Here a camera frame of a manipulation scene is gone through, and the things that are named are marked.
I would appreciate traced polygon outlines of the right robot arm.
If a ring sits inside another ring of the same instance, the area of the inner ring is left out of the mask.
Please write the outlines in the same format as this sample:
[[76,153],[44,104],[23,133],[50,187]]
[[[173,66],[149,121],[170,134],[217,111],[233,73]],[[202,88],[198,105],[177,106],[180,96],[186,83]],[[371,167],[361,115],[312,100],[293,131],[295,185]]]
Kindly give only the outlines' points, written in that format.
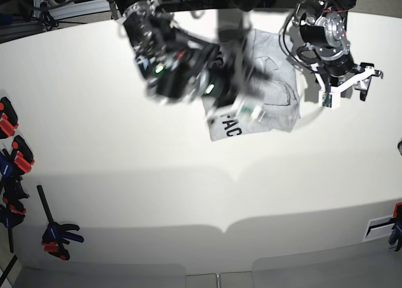
[[252,120],[263,116],[263,95],[251,81],[270,76],[246,55],[251,29],[243,21],[219,25],[218,41],[210,42],[184,30],[161,0],[107,2],[126,32],[150,99],[160,104],[205,100],[209,121],[224,113]]

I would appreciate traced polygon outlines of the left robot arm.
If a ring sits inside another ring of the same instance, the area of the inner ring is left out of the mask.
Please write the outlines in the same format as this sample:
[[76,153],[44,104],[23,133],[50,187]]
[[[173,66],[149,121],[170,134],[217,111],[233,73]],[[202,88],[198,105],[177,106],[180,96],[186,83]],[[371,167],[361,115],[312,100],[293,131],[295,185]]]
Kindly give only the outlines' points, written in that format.
[[356,64],[347,39],[347,16],[357,0],[303,0],[292,23],[299,28],[303,46],[296,54],[320,86],[318,102],[336,108],[343,92],[355,89],[365,101],[373,77],[383,78],[374,64]]

